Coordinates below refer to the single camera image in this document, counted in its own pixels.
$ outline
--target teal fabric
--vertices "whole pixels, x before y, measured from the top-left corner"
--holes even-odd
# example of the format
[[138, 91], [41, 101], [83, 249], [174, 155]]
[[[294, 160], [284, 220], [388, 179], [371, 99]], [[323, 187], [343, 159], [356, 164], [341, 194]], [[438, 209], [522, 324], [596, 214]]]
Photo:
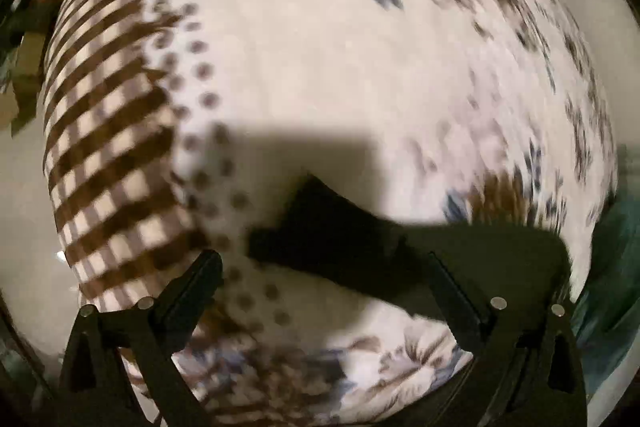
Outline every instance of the teal fabric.
[[593, 232], [591, 271], [572, 329], [587, 394], [620, 364], [640, 327], [640, 201], [616, 199]]

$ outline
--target metal screw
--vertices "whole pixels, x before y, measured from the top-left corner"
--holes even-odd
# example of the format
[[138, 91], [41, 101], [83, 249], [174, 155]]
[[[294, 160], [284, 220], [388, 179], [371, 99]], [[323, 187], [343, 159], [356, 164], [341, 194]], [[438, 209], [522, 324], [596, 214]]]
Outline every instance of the metal screw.
[[507, 307], [507, 301], [502, 297], [494, 297], [491, 299], [491, 306], [497, 310], [503, 310]]
[[84, 306], [82, 306], [82, 308], [80, 308], [80, 315], [82, 315], [82, 317], [88, 317], [93, 312], [97, 311], [98, 308], [96, 308], [93, 304], [85, 304]]
[[564, 307], [562, 306], [562, 304], [553, 304], [551, 305], [551, 312], [556, 317], [562, 317], [564, 315]]
[[143, 297], [138, 301], [138, 304], [136, 304], [136, 306], [141, 310], [148, 310], [153, 305], [154, 305], [153, 297]]

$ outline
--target bed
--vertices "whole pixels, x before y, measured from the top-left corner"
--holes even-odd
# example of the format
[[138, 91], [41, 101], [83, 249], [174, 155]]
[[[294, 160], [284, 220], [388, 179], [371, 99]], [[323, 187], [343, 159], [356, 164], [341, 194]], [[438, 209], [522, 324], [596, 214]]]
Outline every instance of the bed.
[[249, 256], [309, 174], [398, 223], [551, 230], [574, 300], [616, 189], [562, 0], [65, 0], [45, 67], [43, 168], [82, 302], [127, 308], [202, 248], [223, 257], [174, 355], [219, 423], [378, 421], [472, 358], [441, 321]]

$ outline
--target floor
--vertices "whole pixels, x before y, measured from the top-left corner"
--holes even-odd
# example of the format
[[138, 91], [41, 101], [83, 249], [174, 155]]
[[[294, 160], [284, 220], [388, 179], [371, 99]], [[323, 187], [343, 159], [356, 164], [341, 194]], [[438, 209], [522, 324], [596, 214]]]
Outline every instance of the floor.
[[[565, 0], [591, 43], [609, 96], [620, 143], [640, 145], [640, 28], [624, 0]], [[18, 331], [39, 352], [52, 375], [78, 309], [75, 279], [58, 257], [58, 243], [42, 175], [42, 122], [12, 139], [0, 130], [0, 289]], [[640, 337], [590, 404], [599, 425], [640, 365]]]

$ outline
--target brown checkered pattern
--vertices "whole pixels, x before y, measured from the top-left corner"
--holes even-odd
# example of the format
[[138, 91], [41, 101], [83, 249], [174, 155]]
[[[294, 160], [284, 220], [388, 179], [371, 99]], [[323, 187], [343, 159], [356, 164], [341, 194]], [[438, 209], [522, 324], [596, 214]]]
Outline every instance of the brown checkered pattern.
[[157, 296], [204, 245], [167, 181], [172, 118], [140, 43], [175, 25], [144, 0], [66, 0], [46, 55], [44, 172], [81, 294], [100, 311]]

